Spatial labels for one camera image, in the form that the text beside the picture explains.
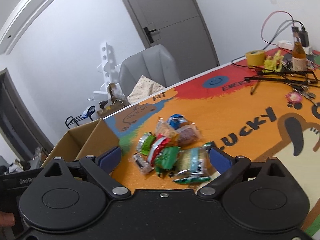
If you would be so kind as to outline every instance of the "plastic bag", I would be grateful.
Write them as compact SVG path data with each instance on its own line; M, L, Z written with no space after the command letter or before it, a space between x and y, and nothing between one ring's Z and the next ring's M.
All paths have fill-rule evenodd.
M155 158L155 170L158 176L164 171L172 170L174 164L177 161L180 147L165 147Z
M190 124L190 122L184 118L184 115L181 114L171 115L167 120L167 123L175 130L181 128L184 125Z
M167 137L164 137L161 135L157 137L156 141L151 146L150 153L147 159L147 162L150 163L152 167L154 166L155 158L162 151L162 149L168 145L169 142L170 142L170 139Z
M176 132L179 133L178 146L180 147L189 145L201 139L199 130L193 124L182 126L181 128L177 129Z
M165 122L161 117L158 119L155 134L158 137L163 135L170 139L170 146L177 146L179 133L176 132L167 122Z
M155 140L156 136L153 136L151 132L144 133L138 142L137 151L148 156L151 146Z
M144 160L140 153L134 154L132 156L132 161L135 162L143 175L146 175L153 170L151 165Z
M201 183L210 181L206 170L208 154L205 147L181 150L176 163L176 174L179 178L173 181L179 184Z

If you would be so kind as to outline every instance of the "door handle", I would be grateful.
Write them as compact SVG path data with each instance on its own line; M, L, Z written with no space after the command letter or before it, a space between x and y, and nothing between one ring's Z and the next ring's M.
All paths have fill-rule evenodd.
M147 26L147 27L144 27L143 30L144 30L144 32L145 32L146 35L147 35L147 38L148 38L148 40L149 40L149 43L150 43L150 44L151 44L151 43L154 43L155 41L153 40L153 38L152 38L152 36L151 36L150 33L155 32L157 29L154 29L154 30L150 30L150 31L149 31L148 26Z

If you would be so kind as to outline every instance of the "power strip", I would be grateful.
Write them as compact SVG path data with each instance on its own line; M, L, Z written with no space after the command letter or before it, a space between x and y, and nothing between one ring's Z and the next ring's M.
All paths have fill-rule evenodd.
M288 49L288 50L293 50L293 47L294 47L294 45L290 41L285 41L285 40L279 41L278 46L282 49ZM312 54L312 46L303 47L303 49L307 55Z

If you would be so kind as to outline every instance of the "yellow tape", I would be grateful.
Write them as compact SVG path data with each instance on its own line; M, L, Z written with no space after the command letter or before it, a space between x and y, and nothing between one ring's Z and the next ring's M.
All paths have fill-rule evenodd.
M263 66L266 54L264 50L254 50L245 54L247 57L247 65Z

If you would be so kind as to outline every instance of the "human hand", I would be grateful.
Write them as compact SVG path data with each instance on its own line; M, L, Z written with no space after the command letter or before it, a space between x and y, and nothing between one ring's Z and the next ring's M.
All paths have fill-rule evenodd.
M0 227L12 227L16 220L12 213L5 213L0 211Z

